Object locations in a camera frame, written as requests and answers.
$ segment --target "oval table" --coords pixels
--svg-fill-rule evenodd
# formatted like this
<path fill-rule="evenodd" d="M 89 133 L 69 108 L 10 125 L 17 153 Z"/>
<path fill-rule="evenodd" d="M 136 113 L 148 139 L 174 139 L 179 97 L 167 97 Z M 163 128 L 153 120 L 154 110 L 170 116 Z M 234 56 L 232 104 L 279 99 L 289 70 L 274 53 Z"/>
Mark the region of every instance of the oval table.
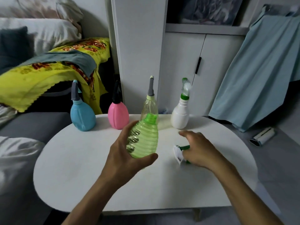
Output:
<path fill-rule="evenodd" d="M 70 212 L 94 184 L 120 130 L 111 128 L 107 115 L 97 115 L 96 126 L 81 132 L 73 124 L 58 132 L 44 147 L 34 168 L 37 194 L 50 207 Z M 140 115 L 131 115 L 130 120 Z M 104 212 L 184 209 L 229 206 L 225 191 L 214 175 L 192 164 L 179 165 L 173 146 L 188 145 L 170 124 L 170 115 L 159 116 L 158 159 L 120 188 Z M 247 146 L 231 130 L 205 117 L 190 117 L 186 129 L 202 132 L 255 189 L 257 166 Z"/>

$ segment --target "hand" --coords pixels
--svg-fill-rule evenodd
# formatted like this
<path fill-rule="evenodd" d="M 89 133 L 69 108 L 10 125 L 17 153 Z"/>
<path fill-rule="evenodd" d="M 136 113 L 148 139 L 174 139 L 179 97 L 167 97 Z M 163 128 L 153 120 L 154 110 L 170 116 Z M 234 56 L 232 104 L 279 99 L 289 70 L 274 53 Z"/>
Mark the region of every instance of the hand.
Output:
<path fill-rule="evenodd" d="M 118 189 L 132 179 L 141 169 L 150 166 L 158 158 L 156 153 L 135 159 L 126 150 L 130 130 L 138 121 L 125 126 L 117 140 L 110 147 L 106 163 L 100 178 L 108 181 Z"/>
<path fill-rule="evenodd" d="M 213 170 L 220 163 L 230 163 L 202 133 L 184 130 L 179 134 L 190 143 L 190 148 L 184 150 L 182 155 L 192 164 Z"/>

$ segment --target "white spray bottle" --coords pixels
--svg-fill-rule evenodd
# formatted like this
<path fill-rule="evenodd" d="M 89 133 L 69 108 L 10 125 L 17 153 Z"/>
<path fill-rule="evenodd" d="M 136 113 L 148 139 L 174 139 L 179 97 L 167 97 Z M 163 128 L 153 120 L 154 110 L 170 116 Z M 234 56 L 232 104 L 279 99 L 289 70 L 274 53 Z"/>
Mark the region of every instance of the white spray bottle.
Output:
<path fill-rule="evenodd" d="M 192 85 L 187 78 L 182 79 L 182 93 L 178 105 L 174 108 L 171 115 L 171 125 L 177 129 L 186 127 L 189 119 L 188 101 Z"/>

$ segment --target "yellow cloth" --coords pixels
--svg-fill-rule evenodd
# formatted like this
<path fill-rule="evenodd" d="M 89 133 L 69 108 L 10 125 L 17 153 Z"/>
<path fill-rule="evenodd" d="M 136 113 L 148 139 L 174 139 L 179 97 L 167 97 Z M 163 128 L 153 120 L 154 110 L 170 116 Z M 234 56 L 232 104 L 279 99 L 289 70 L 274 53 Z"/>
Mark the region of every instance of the yellow cloth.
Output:
<path fill-rule="evenodd" d="M 88 38 L 51 51 L 63 52 L 71 49 L 86 53 L 95 60 L 97 68 L 89 79 L 77 66 L 68 62 L 37 63 L 15 67 L 0 76 L 0 103 L 24 112 L 55 84 L 77 80 L 81 83 L 84 102 L 92 107 L 95 114 L 102 114 L 100 96 L 107 91 L 101 82 L 98 69 L 100 63 L 106 62 L 110 57 L 109 39 Z"/>

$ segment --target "forearm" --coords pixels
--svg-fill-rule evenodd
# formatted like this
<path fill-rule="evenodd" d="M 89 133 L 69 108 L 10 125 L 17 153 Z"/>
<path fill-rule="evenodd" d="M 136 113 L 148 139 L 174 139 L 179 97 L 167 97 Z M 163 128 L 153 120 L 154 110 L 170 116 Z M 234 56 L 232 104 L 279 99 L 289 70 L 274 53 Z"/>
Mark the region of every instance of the forearm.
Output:
<path fill-rule="evenodd" d="M 243 225 L 283 225 L 228 161 L 213 170 Z"/>
<path fill-rule="evenodd" d="M 116 190 L 108 181 L 99 177 L 62 225 L 95 225 Z"/>

